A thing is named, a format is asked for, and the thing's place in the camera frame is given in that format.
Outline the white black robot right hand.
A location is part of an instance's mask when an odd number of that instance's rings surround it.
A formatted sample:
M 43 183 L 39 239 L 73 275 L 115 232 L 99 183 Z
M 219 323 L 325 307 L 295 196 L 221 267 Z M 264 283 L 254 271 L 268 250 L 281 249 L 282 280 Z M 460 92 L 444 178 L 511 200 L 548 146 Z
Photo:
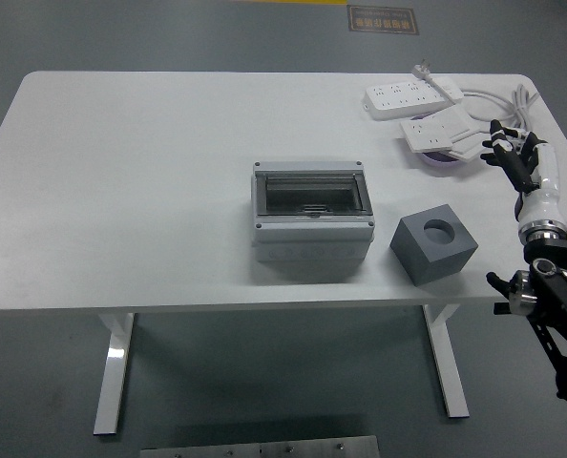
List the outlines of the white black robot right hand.
M 534 238 L 565 239 L 567 222 L 559 211 L 559 169 L 555 148 L 533 132 L 490 123 L 488 153 L 480 158 L 499 167 L 518 192 L 514 216 L 522 243 Z

